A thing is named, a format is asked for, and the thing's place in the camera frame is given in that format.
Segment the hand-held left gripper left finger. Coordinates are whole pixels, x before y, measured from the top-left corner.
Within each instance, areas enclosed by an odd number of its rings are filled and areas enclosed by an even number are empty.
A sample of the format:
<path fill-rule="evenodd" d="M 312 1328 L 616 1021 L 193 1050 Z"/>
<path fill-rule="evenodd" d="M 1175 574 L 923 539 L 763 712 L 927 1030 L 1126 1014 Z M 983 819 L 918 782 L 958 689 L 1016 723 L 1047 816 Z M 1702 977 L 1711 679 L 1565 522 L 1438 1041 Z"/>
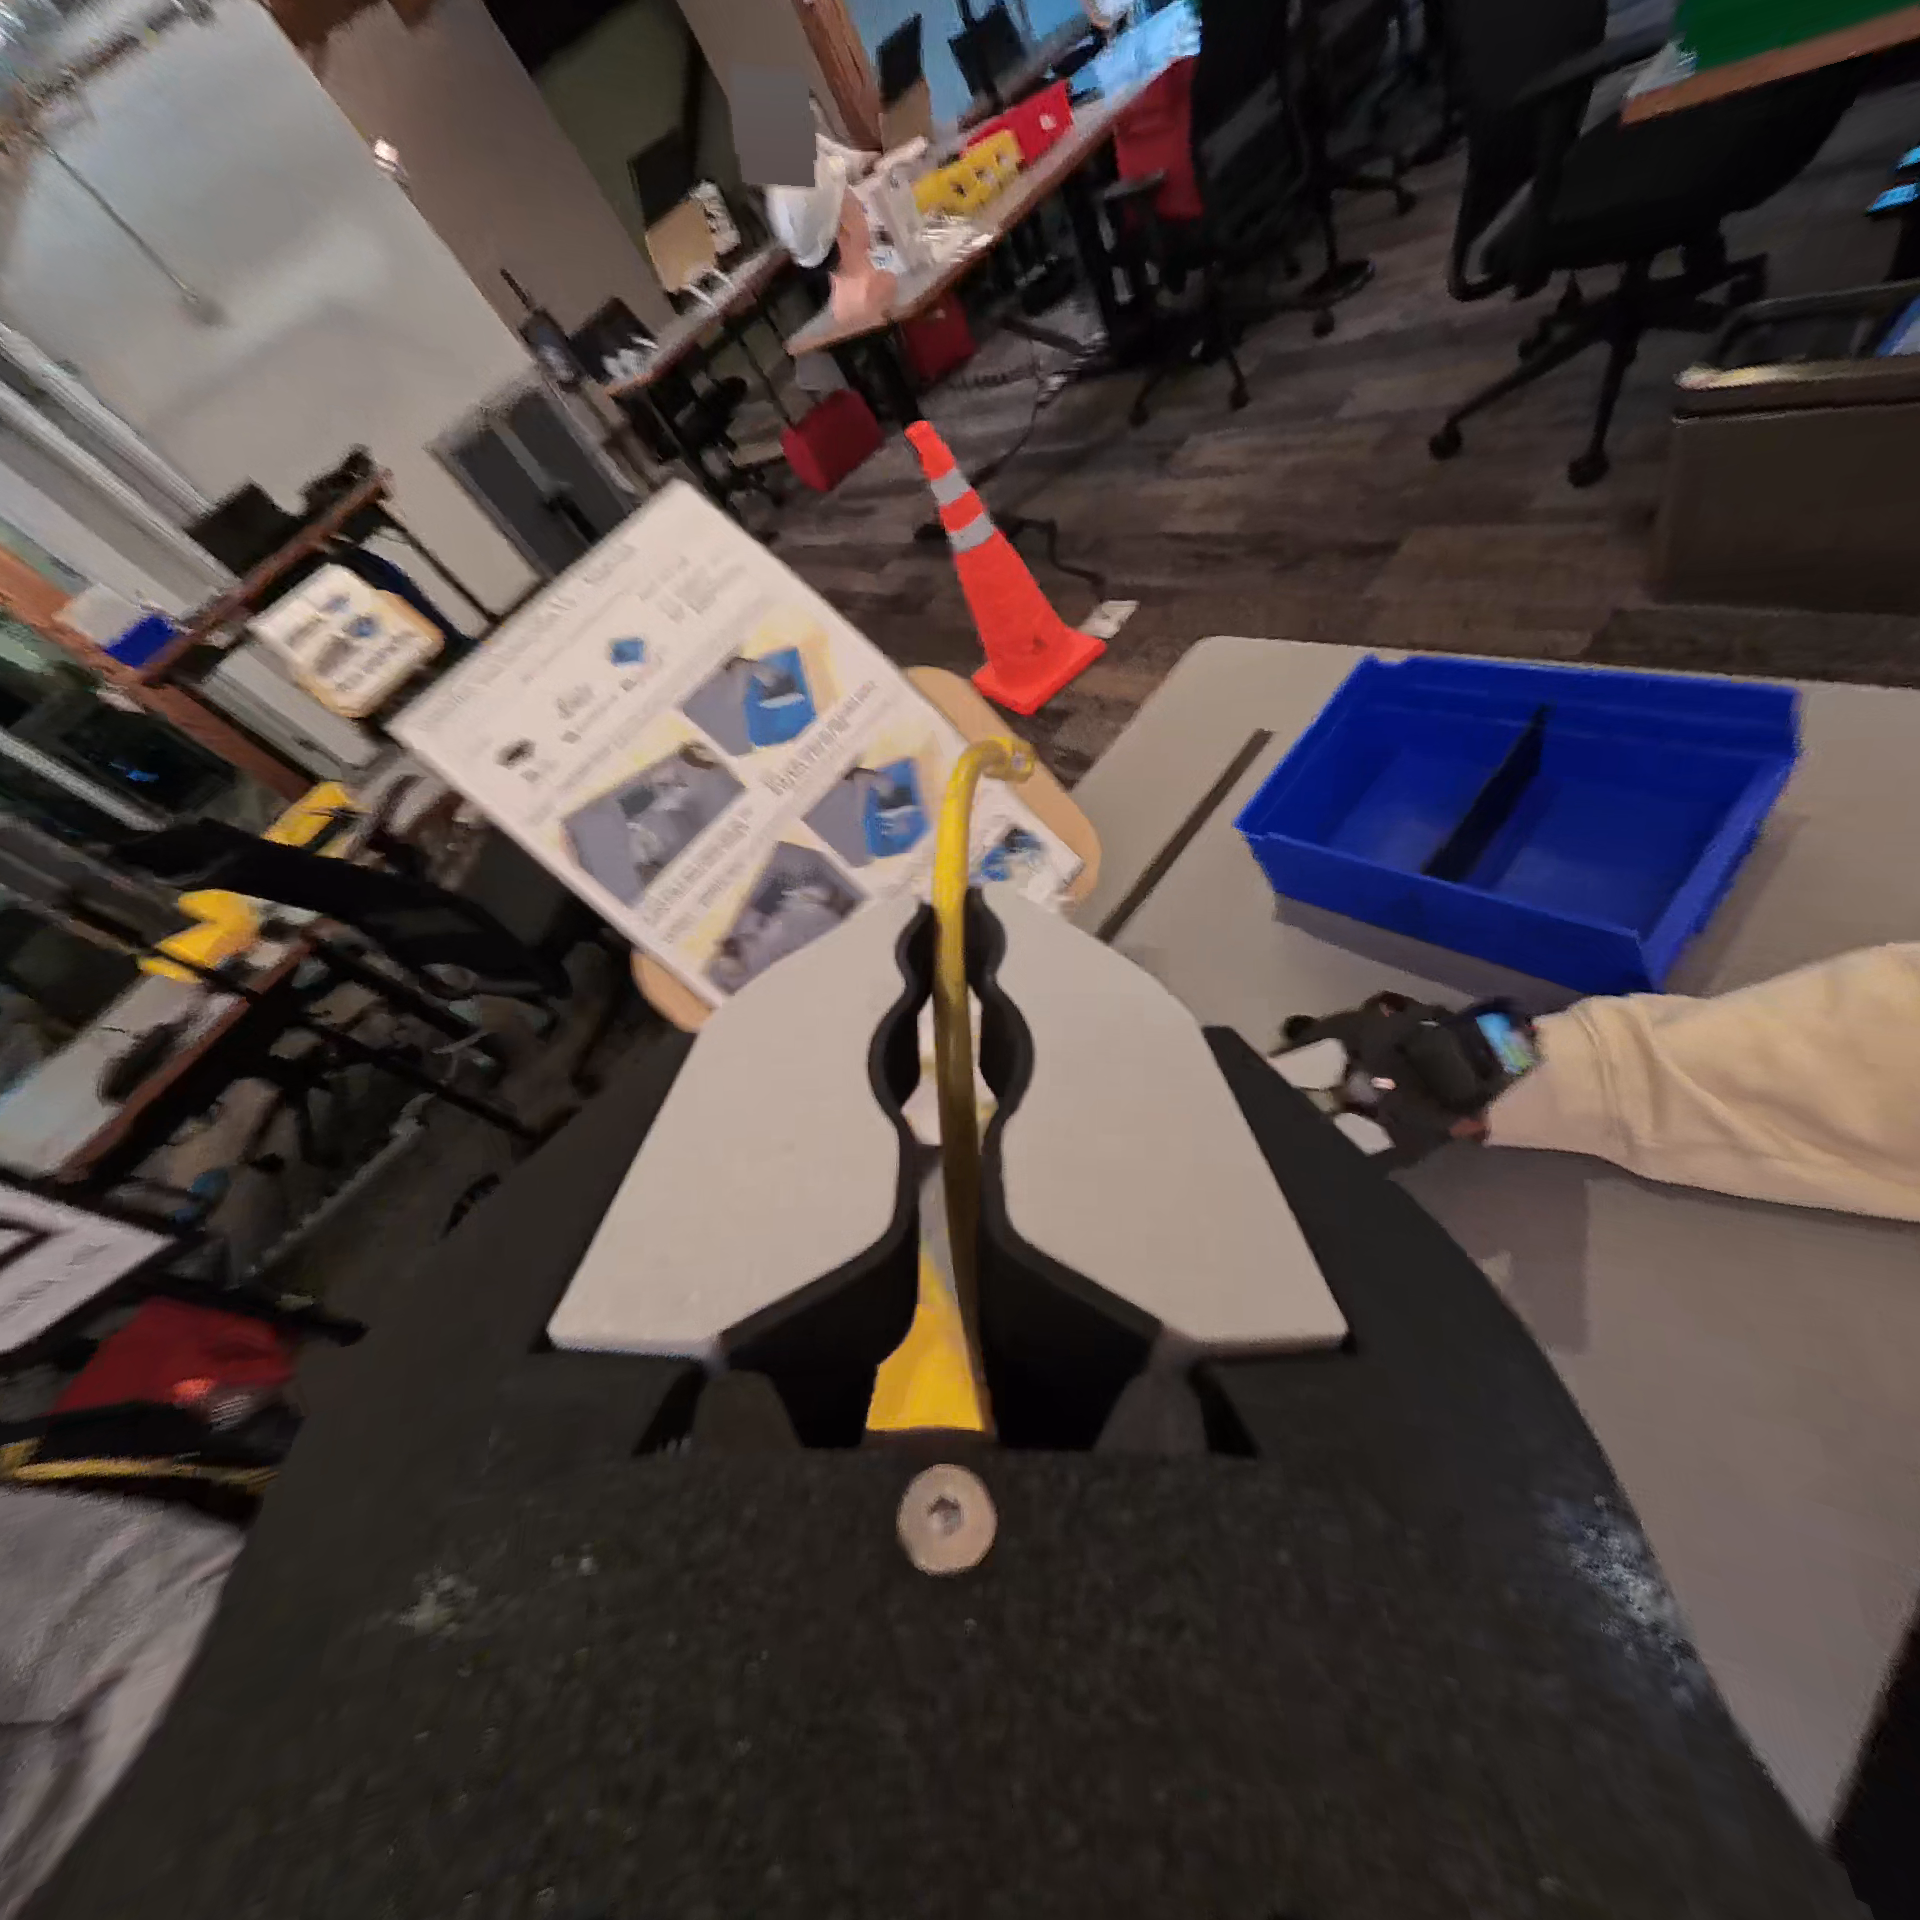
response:
<path fill-rule="evenodd" d="M 719 1006 L 543 1338 L 763 1377 L 807 1448 L 857 1448 L 921 1295 L 923 903 L 874 903 Z"/>

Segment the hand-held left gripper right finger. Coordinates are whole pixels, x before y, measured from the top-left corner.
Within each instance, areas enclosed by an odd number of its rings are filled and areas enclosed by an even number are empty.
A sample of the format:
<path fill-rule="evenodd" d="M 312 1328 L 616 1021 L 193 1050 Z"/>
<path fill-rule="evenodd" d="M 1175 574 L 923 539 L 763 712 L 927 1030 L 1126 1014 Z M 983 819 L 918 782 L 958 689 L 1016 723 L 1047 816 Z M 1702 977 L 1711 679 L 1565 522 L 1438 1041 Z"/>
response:
<path fill-rule="evenodd" d="M 1193 1011 L 1009 883 L 970 895 L 967 934 L 999 1440 L 1093 1451 L 1139 1377 L 1338 1351 L 1349 1319 Z"/>

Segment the yellow plastic bin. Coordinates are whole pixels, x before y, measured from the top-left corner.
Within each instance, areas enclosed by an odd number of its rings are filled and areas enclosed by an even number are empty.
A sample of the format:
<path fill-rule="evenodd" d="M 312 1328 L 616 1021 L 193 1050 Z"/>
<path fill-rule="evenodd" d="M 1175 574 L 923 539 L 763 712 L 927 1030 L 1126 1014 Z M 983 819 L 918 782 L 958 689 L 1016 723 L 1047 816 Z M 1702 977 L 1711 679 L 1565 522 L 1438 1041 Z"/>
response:
<path fill-rule="evenodd" d="M 913 1319 L 879 1365 L 866 1411 L 866 1435 L 898 1433 L 993 1433 L 958 1287 L 927 1246 L 918 1249 Z"/>

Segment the person's right forearm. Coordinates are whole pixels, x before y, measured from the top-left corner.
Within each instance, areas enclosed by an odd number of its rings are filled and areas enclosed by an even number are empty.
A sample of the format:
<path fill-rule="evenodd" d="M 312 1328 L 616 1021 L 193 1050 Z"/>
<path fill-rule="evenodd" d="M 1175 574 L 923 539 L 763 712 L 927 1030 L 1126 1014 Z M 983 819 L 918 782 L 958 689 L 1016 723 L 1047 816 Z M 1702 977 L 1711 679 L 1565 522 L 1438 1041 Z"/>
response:
<path fill-rule="evenodd" d="M 1713 997 L 1585 997 L 1482 1139 L 1655 1183 L 1917 1218 L 1917 943 L 1849 951 Z"/>

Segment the person's right hand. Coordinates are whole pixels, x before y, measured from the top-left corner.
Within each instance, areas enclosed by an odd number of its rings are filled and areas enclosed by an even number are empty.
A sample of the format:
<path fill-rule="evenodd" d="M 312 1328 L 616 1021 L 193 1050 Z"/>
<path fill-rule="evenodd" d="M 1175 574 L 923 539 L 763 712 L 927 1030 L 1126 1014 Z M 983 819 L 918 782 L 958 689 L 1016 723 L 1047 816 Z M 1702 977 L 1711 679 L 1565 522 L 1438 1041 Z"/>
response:
<path fill-rule="evenodd" d="M 1410 1165 L 1481 1137 L 1498 1094 L 1527 1079 L 1502 1079 L 1469 1025 L 1474 1003 L 1381 992 L 1338 1014 L 1293 1014 L 1266 1063 L 1361 1153 Z"/>

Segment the blue plastic bin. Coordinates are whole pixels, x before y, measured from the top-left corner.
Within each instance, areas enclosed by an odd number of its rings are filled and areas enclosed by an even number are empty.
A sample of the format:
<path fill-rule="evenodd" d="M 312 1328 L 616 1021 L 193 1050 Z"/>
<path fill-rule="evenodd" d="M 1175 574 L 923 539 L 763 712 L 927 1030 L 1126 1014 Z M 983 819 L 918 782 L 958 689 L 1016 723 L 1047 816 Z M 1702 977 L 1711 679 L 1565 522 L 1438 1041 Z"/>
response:
<path fill-rule="evenodd" d="M 1542 768 L 1471 882 L 1422 875 L 1538 704 Z M 1235 829 L 1280 897 L 1574 993 L 1656 992 L 1799 757 L 1790 685 L 1367 655 Z"/>

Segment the black bin divider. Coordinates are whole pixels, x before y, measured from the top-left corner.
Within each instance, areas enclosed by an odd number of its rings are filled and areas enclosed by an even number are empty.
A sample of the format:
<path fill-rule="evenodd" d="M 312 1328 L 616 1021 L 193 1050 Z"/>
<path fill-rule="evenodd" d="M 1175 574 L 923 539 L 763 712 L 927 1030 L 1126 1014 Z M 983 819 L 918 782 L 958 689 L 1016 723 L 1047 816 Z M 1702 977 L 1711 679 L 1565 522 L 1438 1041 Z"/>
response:
<path fill-rule="evenodd" d="M 1542 768 L 1550 720 L 1551 705 L 1538 704 L 1453 829 L 1426 857 L 1422 875 L 1448 883 L 1471 882 L 1477 865 L 1513 819 Z"/>

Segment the orange striped traffic cone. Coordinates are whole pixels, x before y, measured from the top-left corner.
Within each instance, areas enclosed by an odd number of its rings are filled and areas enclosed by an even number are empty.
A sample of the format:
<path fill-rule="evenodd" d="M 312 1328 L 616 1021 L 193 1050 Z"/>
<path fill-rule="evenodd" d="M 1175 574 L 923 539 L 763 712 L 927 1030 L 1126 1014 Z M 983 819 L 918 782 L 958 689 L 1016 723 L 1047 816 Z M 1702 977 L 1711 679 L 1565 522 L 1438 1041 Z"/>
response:
<path fill-rule="evenodd" d="M 927 481 L 981 640 L 983 663 L 970 681 L 990 704 L 1030 717 L 1107 643 L 1059 619 L 936 427 L 917 417 L 903 437 Z"/>

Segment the small printed instruction sheet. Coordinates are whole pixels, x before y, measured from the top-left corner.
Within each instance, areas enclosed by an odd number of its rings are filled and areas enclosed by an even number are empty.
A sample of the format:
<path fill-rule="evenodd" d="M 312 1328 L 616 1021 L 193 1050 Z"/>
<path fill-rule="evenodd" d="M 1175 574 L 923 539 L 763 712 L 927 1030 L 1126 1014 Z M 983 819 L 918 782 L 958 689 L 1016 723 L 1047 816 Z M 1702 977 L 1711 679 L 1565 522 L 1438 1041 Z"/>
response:
<path fill-rule="evenodd" d="M 258 610 L 250 640 L 329 712 L 360 722 L 400 695 L 440 653 L 443 630 L 400 593 L 343 565 L 323 565 Z"/>

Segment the black-framed tag sign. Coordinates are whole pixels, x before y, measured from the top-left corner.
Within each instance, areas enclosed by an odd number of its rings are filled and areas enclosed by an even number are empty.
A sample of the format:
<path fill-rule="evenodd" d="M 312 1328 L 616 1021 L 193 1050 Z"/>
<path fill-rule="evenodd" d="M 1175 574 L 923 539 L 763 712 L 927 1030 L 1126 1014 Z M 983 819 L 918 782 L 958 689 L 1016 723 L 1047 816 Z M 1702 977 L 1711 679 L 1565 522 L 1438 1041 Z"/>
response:
<path fill-rule="evenodd" d="M 1 1355 L 26 1351 L 177 1246 L 175 1231 L 1 1182 Z"/>

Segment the red box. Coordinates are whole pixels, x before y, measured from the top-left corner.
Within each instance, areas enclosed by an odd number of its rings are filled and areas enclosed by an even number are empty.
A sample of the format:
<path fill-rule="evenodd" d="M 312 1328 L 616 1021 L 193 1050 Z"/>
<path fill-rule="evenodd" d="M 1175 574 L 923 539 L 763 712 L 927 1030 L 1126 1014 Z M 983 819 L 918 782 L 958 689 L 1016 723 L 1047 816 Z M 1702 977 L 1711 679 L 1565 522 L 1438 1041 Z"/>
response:
<path fill-rule="evenodd" d="M 818 495 L 833 491 L 887 441 L 866 397 L 850 385 L 829 391 L 785 423 L 778 446 L 789 470 Z"/>

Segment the dark cabinet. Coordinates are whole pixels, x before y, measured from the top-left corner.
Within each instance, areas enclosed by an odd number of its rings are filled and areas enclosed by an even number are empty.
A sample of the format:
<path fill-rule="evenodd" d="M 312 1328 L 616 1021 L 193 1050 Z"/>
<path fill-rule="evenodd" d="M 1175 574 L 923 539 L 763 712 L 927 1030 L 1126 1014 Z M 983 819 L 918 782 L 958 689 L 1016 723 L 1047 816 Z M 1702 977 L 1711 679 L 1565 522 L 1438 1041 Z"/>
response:
<path fill-rule="evenodd" d="M 1917 610 L 1917 281 L 1735 310 L 1670 397 L 1663 601 Z"/>

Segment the group of small yellow bins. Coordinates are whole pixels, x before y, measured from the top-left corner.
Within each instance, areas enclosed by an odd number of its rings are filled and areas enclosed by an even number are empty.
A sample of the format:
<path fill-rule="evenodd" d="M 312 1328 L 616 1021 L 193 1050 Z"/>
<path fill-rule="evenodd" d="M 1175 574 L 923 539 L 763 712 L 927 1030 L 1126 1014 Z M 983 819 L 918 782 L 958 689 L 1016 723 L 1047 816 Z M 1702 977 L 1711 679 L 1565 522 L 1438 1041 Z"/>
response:
<path fill-rule="evenodd" d="M 913 179 L 917 210 L 925 218 L 970 218 L 993 202 L 1019 177 L 1021 168 L 1019 135 L 999 128 Z"/>

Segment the black office chair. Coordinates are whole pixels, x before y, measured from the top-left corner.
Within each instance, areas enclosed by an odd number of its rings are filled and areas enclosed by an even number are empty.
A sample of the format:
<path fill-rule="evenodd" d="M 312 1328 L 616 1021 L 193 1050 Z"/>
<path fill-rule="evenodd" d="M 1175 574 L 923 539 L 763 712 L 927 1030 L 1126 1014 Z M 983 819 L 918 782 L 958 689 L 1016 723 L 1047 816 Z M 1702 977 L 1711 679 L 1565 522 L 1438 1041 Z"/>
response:
<path fill-rule="evenodd" d="M 1373 272 L 1336 243 L 1327 168 L 1288 71 L 1287 5 L 1187 13 L 1193 48 L 1139 91 L 1113 138 L 1106 210 L 1144 299 L 1131 427 L 1187 363 L 1222 366 L 1238 411 L 1249 400 L 1241 334 L 1303 314 L 1322 339 Z"/>
<path fill-rule="evenodd" d="M 1458 304 L 1565 286 L 1521 337 L 1517 363 L 1463 400 L 1430 433 L 1448 461 L 1463 424 L 1583 349 L 1601 347 L 1599 394 L 1585 446 L 1568 463 L 1576 488 L 1608 470 L 1608 433 L 1626 371 L 1653 329 L 1705 330 L 1726 286 L 1750 291 L 1755 257 L 1731 259 L 1721 222 L 1731 190 L 1706 185 L 1706 162 L 1669 158 L 1653 123 L 1617 106 L 1593 118 L 1595 89 L 1656 54 L 1665 30 L 1608 34 L 1607 5 L 1441 5 L 1447 80 L 1459 114 L 1467 171 L 1447 253 Z"/>

